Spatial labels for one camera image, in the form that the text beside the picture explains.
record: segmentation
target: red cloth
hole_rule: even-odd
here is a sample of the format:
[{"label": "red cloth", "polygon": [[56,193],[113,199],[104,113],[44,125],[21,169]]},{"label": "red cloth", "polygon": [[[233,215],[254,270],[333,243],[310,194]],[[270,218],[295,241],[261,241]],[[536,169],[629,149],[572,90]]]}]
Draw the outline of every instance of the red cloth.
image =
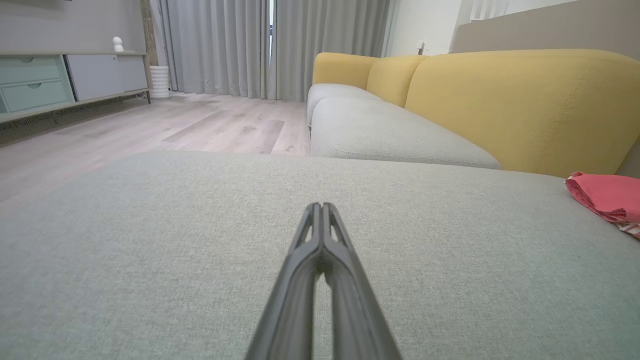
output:
[{"label": "red cloth", "polygon": [[565,182],[573,197],[613,223],[640,223],[640,179],[574,172]]}]

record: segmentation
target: gray curtain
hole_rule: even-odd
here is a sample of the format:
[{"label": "gray curtain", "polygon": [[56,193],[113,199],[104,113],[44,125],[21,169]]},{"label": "gray curtain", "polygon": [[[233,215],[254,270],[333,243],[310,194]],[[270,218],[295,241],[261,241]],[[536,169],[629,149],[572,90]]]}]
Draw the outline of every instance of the gray curtain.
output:
[{"label": "gray curtain", "polygon": [[172,90],[267,97],[269,0],[160,0]]},{"label": "gray curtain", "polygon": [[275,0],[269,98],[306,101],[314,59],[381,56],[389,0]]}]

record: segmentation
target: gray seat cushion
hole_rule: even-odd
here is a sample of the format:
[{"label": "gray seat cushion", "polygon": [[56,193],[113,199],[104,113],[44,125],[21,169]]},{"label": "gray seat cushion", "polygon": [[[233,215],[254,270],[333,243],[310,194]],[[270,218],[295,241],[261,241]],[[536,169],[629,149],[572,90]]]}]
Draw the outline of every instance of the gray seat cushion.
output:
[{"label": "gray seat cushion", "polygon": [[309,89],[307,97],[307,124],[309,126],[311,126],[312,117],[316,105],[320,102],[320,100],[329,97],[346,97],[350,99],[383,101],[367,90],[363,90],[355,86],[342,84],[315,84]]},{"label": "gray seat cushion", "polygon": [[[3,359],[242,359],[304,207],[338,207],[405,359],[636,359],[640,242],[556,177],[153,152],[0,220]],[[316,359],[330,359],[317,283]]]},{"label": "gray seat cushion", "polygon": [[500,168],[462,136],[388,102],[325,99],[314,119],[314,156]]}]

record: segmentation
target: white figurine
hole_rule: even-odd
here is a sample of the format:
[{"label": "white figurine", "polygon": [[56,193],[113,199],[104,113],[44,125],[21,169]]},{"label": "white figurine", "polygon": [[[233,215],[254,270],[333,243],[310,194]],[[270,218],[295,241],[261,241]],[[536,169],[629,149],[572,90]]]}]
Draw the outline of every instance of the white figurine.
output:
[{"label": "white figurine", "polygon": [[116,53],[121,53],[124,51],[124,47],[122,47],[122,39],[119,37],[113,38],[113,50]]}]

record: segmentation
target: cabinet door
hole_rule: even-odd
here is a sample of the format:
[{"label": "cabinet door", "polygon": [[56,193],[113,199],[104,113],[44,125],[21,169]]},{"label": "cabinet door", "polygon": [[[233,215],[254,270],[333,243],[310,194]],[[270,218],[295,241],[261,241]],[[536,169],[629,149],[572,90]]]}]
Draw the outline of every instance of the cabinet door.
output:
[{"label": "cabinet door", "polygon": [[118,55],[118,71],[123,91],[148,88],[145,62],[142,60],[142,56]]},{"label": "cabinet door", "polygon": [[124,92],[115,55],[67,55],[78,101]]}]

